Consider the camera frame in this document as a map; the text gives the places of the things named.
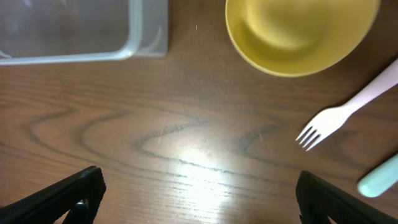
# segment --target bowl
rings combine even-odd
[[[239,54],[280,77],[317,73],[368,33],[380,0],[227,0],[226,26]]]

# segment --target wood grain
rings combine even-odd
[[[312,151],[294,141],[396,57],[397,2],[382,1],[345,59],[303,78],[247,64],[224,4],[174,0],[166,58],[0,67],[0,205],[96,165],[108,189],[95,223],[300,223],[295,184],[309,170],[398,218],[397,187],[356,191],[397,150],[398,88]]]

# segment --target wooden table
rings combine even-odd
[[[398,218],[397,187],[356,190],[397,150],[398,88],[310,152],[295,142],[396,57],[398,2],[383,0],[344,60],[303,78],[246,63],[222,0],[174,0],[170,13],[166,58],[0,67],[0,205],[96,165],[108,187],[96,223],[300,223],[309,170]]]

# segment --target fork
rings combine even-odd
[[[306,151],[309,151],[331,133],[342,127],[355,111],[396,84],[398,84],[398,59],[348,102],[341,106],[328,108],[319,112],[304,127],[296,141],[301,138],[299,145],[304,143],[302,147],[306,148],[308,146]]]

